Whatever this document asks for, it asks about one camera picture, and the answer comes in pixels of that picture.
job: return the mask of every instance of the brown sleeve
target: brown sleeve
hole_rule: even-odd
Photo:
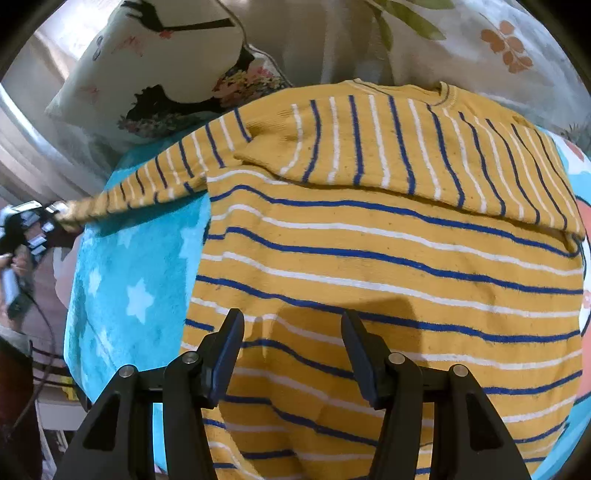
[[[14,424],[32,394],[31,358],[0,338],[0,429],[4,431]],[[43,454],[34,406],[13,432],[6,447],[5,458],[12,457],[10,462],[18,460],[31,480],[41,479]]]

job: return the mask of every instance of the cable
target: cable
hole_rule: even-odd
[[[51,354],[49,356],[49,363],[47,364],[47,366],[45,367],[45,370],[43,371],[43,377],[41,378],[41,381],[37,384],[37,386],[33,390],[33,394],[31,395],[31,398],[29,398],[27,404],[22,409],[21,414],[18,416],[18,418],[12,424],[12,427],[10,427],[10,429],[8,429],[7,434],[5,435],[5,441],[7,443],[10,440],[10,437],[12,436],[14,431],[17,429],[18,425],[22,422],[23,418],[27,415],[28,411],[35,404],[35,401],[37,400],[37,398],[41,394],[41,390],[43,389],[43,387],[47,383],[47,379],[49,378],[51,367],[53,366],[53,361],[56,358],[56,334],[54,333],[53,328],[51,328],[51,324],[49,323],[49,320],[47,320],[47,317],[45,316],[45,314],[41,310],[41,307],[39,306],[39,304],[32,297],[32,295],[29,292],[24,291],[24,290],[22,291],[22,293],[35,306],[35,308],[39,312],[39,315],[41,315],[41,318],[43,319],[43,321],[47,325],[47,329],[49,330],[49,335],[51,337]]]

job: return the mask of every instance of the silver bolt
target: silver bolt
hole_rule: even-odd
[[[402,365],[406,360],[406,357],[401,353],[394,352],[388,355],[388,360],[391,364]]]
[[[191,351],[183,354],[183,362],[186,364],[193,364],[197,360],[199,360],[199,355],[197,354],[197,352]]]
[[[453,372],[458,377],[465,377],[468,374],[468,369],[466,367],[464,367],[463,365],[454,365]]]
[[[119,369],[119,376],[123,378],[131,377],[135,373],[133,365],[124,365]]]

